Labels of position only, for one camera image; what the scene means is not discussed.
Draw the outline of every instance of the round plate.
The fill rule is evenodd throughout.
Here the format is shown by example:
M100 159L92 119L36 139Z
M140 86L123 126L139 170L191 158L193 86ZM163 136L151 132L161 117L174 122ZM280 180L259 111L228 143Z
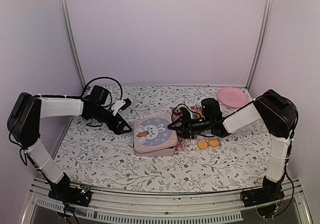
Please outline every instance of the round plate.
M231 108L242 108L248 103L248 97L238 88L225 87L218 92L219 100Z

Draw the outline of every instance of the floral tablecloth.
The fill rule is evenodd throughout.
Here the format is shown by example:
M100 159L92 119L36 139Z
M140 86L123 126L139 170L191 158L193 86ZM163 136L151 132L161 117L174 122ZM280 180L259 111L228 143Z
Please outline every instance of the floral tablecloth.
M113 100L116 86L108 87ZM179 103L200 104L217 98L217 87L126 86L123 97L132 105L121 116L133 126L137 119L170 111ZM220 104L223 115L234 112ZM73 182L113 189L190 193L230 191L260 186L269 162L270 136L263 121L257 121L226 138L220 147L200 150L198 139L180 139L182 151L171 157L134 155L133 133L115 135L103 124L89 127L75 117L59 147L55 161Z

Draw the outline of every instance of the yellow round object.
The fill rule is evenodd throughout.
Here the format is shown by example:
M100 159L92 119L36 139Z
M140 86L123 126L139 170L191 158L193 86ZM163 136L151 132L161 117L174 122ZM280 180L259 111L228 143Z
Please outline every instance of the yellow round object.
M200 140L198 141L198 148L199 149L207 149L208 148L208 142L206 142L205 140Z
M212 148L217 148L220 145L220 141L218 139L209 140L209 145Z

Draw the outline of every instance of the wall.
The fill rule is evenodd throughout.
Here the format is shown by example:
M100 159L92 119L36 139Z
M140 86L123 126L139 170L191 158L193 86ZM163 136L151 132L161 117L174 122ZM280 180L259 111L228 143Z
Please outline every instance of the wall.
M245 86L265 0L67 0L86 81Z
M273 0L251 93L269 88L291 99L300 120L289 165L320 223L320 0Z
M0 223L17 224L34 169L8 141L7 118L20 92L80 93L59 0L0 0ZM41 122L41 138L52 152L65 118Z

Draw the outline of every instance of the cartoon rabbit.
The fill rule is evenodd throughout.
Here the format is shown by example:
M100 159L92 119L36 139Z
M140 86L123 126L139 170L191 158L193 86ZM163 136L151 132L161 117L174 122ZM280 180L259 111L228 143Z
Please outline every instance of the cartoon rabbit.
M166 128L164 127L164 124L159 124L159 125L140 125L136 129L136 137L138 141L141 144L144 144L147 140L153 140L156 139L159 135L159 133L163 133L166 131Z

